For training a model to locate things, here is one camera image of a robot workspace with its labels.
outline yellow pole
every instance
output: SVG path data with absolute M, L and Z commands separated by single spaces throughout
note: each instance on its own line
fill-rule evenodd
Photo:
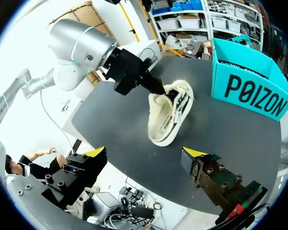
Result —
M 153 25 L 151 24 L 150 19 L 148 18 L 148 15 L 147 15 L 146 10 L 144 9 L 144 7 L 143 7 L 143 5 L 141 4 L 140 0 L 138 0 L 138 3 L 139 3 L 139 5 L 140 5 L 140 7 L 141 7 L 141 9 L 142 9 L 142 11 L 143 11 L 143 14 L 145 15 L 145 18 L 146 18 L 146 20 L 147 20 L 147 22 L 148 22 L 148 25 L 149 25 L 152 33 L 153 33 L 154 39 L 155 39 L 158 43 L 160 43 L 164 48 L 168 49 L 169 51 L 171 51 L 171 52 L 173 52 L 174 54 L 178 55 L 179 57 L 182 57 L 182 58 L 183 58 L 183 55 L 179 54 L 178 52 L 176 52 L 175 50 L 171 49 L 170 47 L 166 46 L 165 44 L 161 43 L 161 42 L 158 40 L 157 35 L 156 35 L 156 33 L 155 33 L 155 30 L 154 30 L 154 28 L 153 28 Z
M 146 20 L 147 20 L 147 22 L 148 22 L 148 24 L 149 24 L 149 27 L 150 27 L 150 29 L 151 29 L 151 31 L 152 31 L 152 33 L 153 33 L 153 36 L 154 36 L 155 40 L 158 41 L 157 35 L 156 35 L 156 33 L 155 33 L 155 30 L 154 30 L 154 28 L 153 28 L 153 25 L 151 24 L 151 22 L 150 22 L 150 20 L 149 20 L 149 18 L 148 18 L 148 15 L 147 15 L 147 13 L 146 13 L 146 10 L 144 9 L 144 7 L 143 7 L 143 5 L 141 4 L 140 0 L 138 0 L 138 3 L 139 3 L 139 5 L 140 5 L 140 7 L 141 7 L 141 9 L 142 9 L 142 11 L 143 11 L 143 14 L 145 15 L 145 18 L 146 18 Z
M 166 49 L 168 49 L 169 51 L 173 52 L 174 54 L 178 55 L 179 57 L 182 57 L 183 58 L 183 55 L 181 55 L 180 53 L 176 52 L 175 50 L 171 49 L 170 47 L 166 46 L 165 44 L 161 43 L 160 44 L 162 46 L 164 46 Z
M 120 5 L 120 8 L 121 8 L 121 10 L 123 11 L 123 13 L 124 13 L 124 15 L 125 15 L 125 18 L 126 18 L 127 21 L 128 21 L 128 24 L 129 24 L 129 26 L 130 26 L 130 28 L 131 28 L 131 31 L 133 32 L 133 35 L 134 35 L 135 39 L 137 40 L 137 42 L 139 42 L 139 41 L 140 41 L 140 40 L 139 40 L 139 37 L 138 37 L 138 35 L 136 35 L 136 32 L 135 32 L 135 30 L 134 30 L 134 27 L 132 26 L 132 24 L 131 24 L 131 22 L 130 22 L 130 19 L 129 19 L 128 15 L 126 14 L 126 11 L 124 10 L 121 2 L 119 2 L 119 5 Z

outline blue box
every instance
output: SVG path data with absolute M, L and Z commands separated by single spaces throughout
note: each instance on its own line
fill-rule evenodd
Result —
M 181 6 L 183 11 L 193 10 L 191 3 L 183 3 Z
M 288 82 L 277 64 L 238 43 L 214 38 L 213 45 L 212 97 L 279 121 L 288 110 Z
M 198 3 L 191 3 L 192 5 L 192 9 L 193 10 L 196 10 L 196 11 L 202 11 L 203 10 L 203 7 L 202 7 L 202 4 L 198 4 Z
M 174 2 L 173 7 L 181 7 L 181 2 Z
M 170 8 L 171 11 L 182 11 L 182 7 L 173 7 Z
M 166 12 L 170 12 L 169 7 L 163 7 L 160 9 L 152 10 L 153 15 L 159 14 L 159 13 L 166 13 Z

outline yellow tag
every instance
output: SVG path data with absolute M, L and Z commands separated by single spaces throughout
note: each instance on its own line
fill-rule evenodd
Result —
M 85 155 L 87 155 L 87 156 L 89 156 L 89 157 L 95 157 L 95 156 L 97 156 L 102 150 L 104 150 L 104 146 L 103 147 L 100 147 L 100 148 L 98 148 L 98 149 L 96 149 L 96 150 L 93 150 L 93 151 L 90 151 L 90 152 L 86 152 L 86 153 L 83 153 L 83 154 L 85 154 Z
M 186 148 L 186 147 L 183 147 L 183 149 L 186 150 L 193 157 L 199 157 L 199 156 L 202 156 L 202 155 L 208 155 L 208 153 L 192 150 L 192 149 L 189 149 L 189 148 Z

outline hand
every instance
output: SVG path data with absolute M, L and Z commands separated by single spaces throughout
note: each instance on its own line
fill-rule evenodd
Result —
M 49 149 L 45 150 L 45 154 L 52 154 L 54 152 L 57 152 L 57 150 L 54 147 L 50 147 Z

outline gray tabletop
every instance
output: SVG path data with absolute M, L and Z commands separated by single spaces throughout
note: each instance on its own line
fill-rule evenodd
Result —
M 148 138 L 148 91 L 142 86 L 122 96 L 112 82 L 99 83 L 72 123 L 94 148 L 105 146 L 108 161 L 120 171 L 177 204 L 212 214 L 222 210 L 195 189 L 180 166 L 182 146 L 219 155 L 227 169 L 243 176 L 244 186 L 256 180 L 269 189 L 268 198 L 277 174 L 280 124 L 213 99 L 211 61 L 164 57 L 152 74 L 164 84 L 184 79 L 194 92 L 192 109 L 169 146 L 156 146 Z

